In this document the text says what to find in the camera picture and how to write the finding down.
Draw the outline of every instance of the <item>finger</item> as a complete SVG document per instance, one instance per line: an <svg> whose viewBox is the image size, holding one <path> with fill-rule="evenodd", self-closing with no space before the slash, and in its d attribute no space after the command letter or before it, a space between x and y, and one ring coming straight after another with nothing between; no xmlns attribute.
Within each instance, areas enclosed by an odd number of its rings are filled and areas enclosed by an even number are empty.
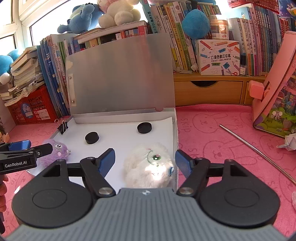
<svg viewBox="0 0 296 241"><path fill-rule="evenodd" d="M6 204L6 197L0 196L0 207L4 206Z"/></svg>
<svg viewBox="0 0 296 241"><path fill-rule="evenodd" d="M4 175L3 181L8 182L8 176L6 174Z"/></svg>
<svg viewBox="0 0 296 241"><path fill-rule="evenodd" d="M4 205L4 206L0 207L0 212L3 213L6 211L6 209L7 209L7 207L6 207L6 205Z"/></svg>
<svg viewBox="0 0 296 241"><path fill-rule="evenodd" d="M6 187L5 183L2 183L0 185L0 196L3 196L5 193L7 193L7 187Z"/></svg>

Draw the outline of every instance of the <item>white teddy bear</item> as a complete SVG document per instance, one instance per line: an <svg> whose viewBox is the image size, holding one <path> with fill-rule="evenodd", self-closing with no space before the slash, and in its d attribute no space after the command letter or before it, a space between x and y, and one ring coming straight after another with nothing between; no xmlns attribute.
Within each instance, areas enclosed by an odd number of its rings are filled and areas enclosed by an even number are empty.
<svg viewBox="0 0 296 241"><path fill-rule="evenodd" d="M128 188L167 187L174 172L174 161L160 143L141 145L124 160L124 179Z"/></svg>
<svg viewBox="0 0 296 241"><path fill-rule="evenodd" d="M139 21L141 14L133 5L139 0L98 0L100 9L105 13L99 17L101 28L111 28L124 23Z"/></svg>

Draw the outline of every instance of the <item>gray gripper housing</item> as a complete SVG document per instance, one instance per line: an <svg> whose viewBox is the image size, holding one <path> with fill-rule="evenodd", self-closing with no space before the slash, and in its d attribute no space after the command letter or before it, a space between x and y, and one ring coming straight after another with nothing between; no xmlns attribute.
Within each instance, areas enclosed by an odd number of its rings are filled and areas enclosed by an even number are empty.
<svg viewBox="0 0 296 241"><path fill-rule="evenodd" d="M284 241L272 225L236 229L210 219L192 197L170 188L123 188L79 221L56 229L21 225L8 241Z"/></svg>

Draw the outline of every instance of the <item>green eye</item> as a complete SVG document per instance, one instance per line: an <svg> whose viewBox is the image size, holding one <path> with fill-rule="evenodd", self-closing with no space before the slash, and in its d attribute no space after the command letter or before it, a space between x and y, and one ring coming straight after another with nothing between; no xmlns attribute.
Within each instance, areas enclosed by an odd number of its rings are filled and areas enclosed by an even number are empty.
<svg viewBox="0 0 296 241"><path fill-rule="evenodd" d="M154 161L159 161L160 159L161 159L161 156L160 155L154 155L153 157L152 157L152 159L154 160Z"/></svg>

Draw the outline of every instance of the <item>white box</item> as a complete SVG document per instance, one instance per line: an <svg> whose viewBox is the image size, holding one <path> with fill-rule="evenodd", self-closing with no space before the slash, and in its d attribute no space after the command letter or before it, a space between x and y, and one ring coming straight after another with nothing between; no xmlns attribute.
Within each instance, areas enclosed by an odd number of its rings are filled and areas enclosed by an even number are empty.
<svg viewBox="0 0 296 241"><path fill-rule="evenodd" d="M238 41L199 39L196 50L201 75L239 75Z"/></svg>
<svg viewBox="0 0 296 241"><path fill-rule="evenodd" d="M68 162L98 157L108 148L115 164L105 177L118 192L125 187L123 161L139 144L160 142L174 160L178 148L173 70L167 34L149 34L112 41L66 58L71 117L63 135L51 138L71 150ZM152 130L140 134L137 125L150 122ZM89 145L85 135L95 131L99 140ZM178 187L174 167L169 186ZM36 175L38 167L30 170ZM70 180L83 185L80 177Z"/></svg>

